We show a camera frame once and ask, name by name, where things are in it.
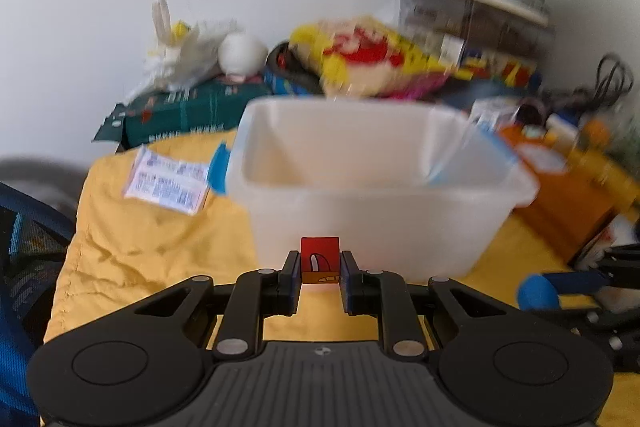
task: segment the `metal pin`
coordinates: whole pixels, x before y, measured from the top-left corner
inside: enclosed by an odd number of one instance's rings
[[[611,346],[611,349],[614,351],[622,349],[622,341],[620,340],[620,337],[611,337],[609,339],[609,346]]]
[[[249,349],[249,344],[242,339],[224,339],[219,341],[216,349],[223,355],[240,355]]]
[[[394,344],[394,353],[401,357],[419,357],[424,346],[418,341],[399,341]]]

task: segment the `screw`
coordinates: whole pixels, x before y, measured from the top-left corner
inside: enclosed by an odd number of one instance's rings
[[[611,349],[614,351],[622,349],[622,341],[620,340],[620,337],[611,337],[609,339],[609,346],[611,346]]]
[[[401,357],[419,357],[424,346],[418,341],[399,341],[394,344],[394,353]]]
[[[242,339],[224,339],[219,341],[216,349],[223,355],[240,355],[249,349],[249,344]]]
[[[331,349],[326,346],[317,347],[316,349],[314,349],[314,353],[320,357],[324,357],[325,355],[328,355],[331,353]]]

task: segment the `blue fabric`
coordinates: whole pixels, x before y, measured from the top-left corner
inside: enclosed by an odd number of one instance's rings
[[[33,351],[12,309],[9,291],[0,280],[0,401],[27,415],[38,414],[25,379]]]
[[[66,240],[73,237],[76,226],[68,217],[54,208],[35,200],[18,190],[0,183],[0,206],[17,214],[14,221],[8,261],[13,264],[19,257],[22,244],[22,231],[28,220],[40,223],[46,229]],[[18,299],[12,298],[5,274],[0,271],[0,426],[36,427],[40,425],[36,406],[29,395],[26,382],[27,364],[34,351],[27,333],[14,309],[20,307],[20,313],[26,315],[37,296],[42,295],[52,283],[55,284],[57,268],[55,263],[44,266],[36,264],[39,270],[26,274],[15,282],[14,291]]]
[[[0,183],[0,206],[33,219],[68,241],[76,233],[76,224],[55,208],[3,183]]]

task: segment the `snack bag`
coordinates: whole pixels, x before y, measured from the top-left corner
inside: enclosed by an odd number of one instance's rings
[[[375,96],[404,89],[427,73],[453,71],[372,17],[300,26],[289,39],[327,96]]]

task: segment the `translucent plastic container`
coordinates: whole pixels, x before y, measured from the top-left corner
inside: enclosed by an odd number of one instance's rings
[[[226,171],[250,214],[261,266],[301,237],[338,236],[364,269],[407,280],[461,276],[535,179],[458,111],[413,103],[261,98]]]

